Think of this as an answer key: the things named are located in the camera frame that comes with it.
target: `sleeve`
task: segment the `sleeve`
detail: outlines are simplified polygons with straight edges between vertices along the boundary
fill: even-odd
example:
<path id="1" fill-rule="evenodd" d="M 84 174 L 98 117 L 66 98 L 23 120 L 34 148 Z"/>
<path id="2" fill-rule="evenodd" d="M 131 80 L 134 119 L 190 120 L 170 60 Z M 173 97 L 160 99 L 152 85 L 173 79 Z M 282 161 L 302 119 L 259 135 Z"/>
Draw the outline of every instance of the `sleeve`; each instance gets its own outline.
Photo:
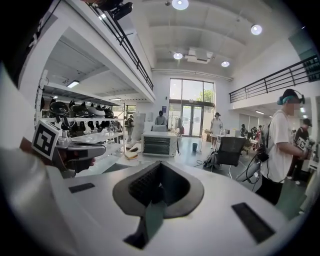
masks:
<path id="1" fill-rule="evenodd" d="M 270 130 L 274 144 L 290 142 L 288 129 L 288 121 L 284 114 L 279 113 L 273 117 Z"/>

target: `tree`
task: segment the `tree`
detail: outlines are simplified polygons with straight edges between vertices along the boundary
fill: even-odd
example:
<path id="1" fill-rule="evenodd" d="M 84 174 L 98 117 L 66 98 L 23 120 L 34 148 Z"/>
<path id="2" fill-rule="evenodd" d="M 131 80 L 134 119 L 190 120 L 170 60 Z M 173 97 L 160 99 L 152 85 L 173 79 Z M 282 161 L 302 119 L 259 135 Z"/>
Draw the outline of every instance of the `tree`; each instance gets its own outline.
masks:
<path id="1" fill-rule="evenodd" d="M 203 92 L 200 92 L 200 95 L 198 98 L 196 98 L 196 101 L 198 102 L 213 102 L 213 91 L 212 90 L 206 90 L 204 89 L 204 100 L 203 100 Z"/>

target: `white t-shirt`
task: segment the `white t-shirt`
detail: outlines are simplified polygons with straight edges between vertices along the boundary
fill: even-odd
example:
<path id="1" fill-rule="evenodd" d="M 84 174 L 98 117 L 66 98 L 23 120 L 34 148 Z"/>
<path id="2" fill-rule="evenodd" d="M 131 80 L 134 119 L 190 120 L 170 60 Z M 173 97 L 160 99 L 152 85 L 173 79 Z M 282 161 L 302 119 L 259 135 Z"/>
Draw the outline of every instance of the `white t-shirt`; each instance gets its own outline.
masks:
<path id="1" fill-rule="evenodd" d="M 265 126 L 263 133 L 266 135 L 267 132 L 268 125 Z M 269 159 L 262 163 L 261 173 L 264 177 L 269 178 L 274 182 L 281 181 L 281 183 L 284 182 L 283 180 L 287 176 L 292 162 L 291 154 L 284 153 L 278 149 L 277 143 L 283 142 L 292 144 L 293 139 L 291 137 L 291 128 L 287 115 L 282 110 L 278 110 L 271 120 L 267 149 Z"/>
<path id="2" fill-rule="evenodd" d="M 211 136 L 215 137 L 216 135 L 219 135 L 221 132 L 221 129 L 224 127 L 223 123 L 221 122 L 221 120 L 217 120 L 217 119 L 212 119 L 211 120 Z"/>

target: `black office chair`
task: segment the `black office chair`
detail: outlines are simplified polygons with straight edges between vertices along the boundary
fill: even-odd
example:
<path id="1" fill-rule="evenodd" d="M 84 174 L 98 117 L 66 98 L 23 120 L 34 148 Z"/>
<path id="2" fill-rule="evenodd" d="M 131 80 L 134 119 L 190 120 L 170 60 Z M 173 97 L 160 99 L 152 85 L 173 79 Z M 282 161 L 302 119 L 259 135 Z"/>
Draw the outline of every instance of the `black office chair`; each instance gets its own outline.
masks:
<path id="1" fill-rule="evenodd" d="M 217 154 L 215 155 L 215 162 L 218 165 L 230 165 L 229 176 L 232 179 L 230 169 L 232 166 L 238 166 L 242 164 L 246 167 L 241 161 L 239 161 L 241 151 L 246 143 L 246 138 L 242 137 L 222 137 L 221 144 L 218 149 Z"/>

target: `black pants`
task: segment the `black pants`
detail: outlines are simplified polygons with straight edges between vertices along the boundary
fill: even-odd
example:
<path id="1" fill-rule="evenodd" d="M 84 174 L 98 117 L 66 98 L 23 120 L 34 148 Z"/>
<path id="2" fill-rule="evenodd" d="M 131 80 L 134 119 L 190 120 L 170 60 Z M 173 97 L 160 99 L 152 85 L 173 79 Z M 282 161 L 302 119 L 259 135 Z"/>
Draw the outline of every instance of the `black pants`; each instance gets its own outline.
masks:
<path id="1" fill-rule="evenodd" d="M 281 194 L 282 186 L 282 183 L 274 182 L 262 175 L 262 185 L 255 193 L 271 204 L 276 205 Z"/>
<path id="2" fill-rule="evenodd" d="M 299 160 L 299 157 L 294 156 L 287 176 L 291 176 L 294 181 L 298 181 L 303 164 L 303 160 Z"/>

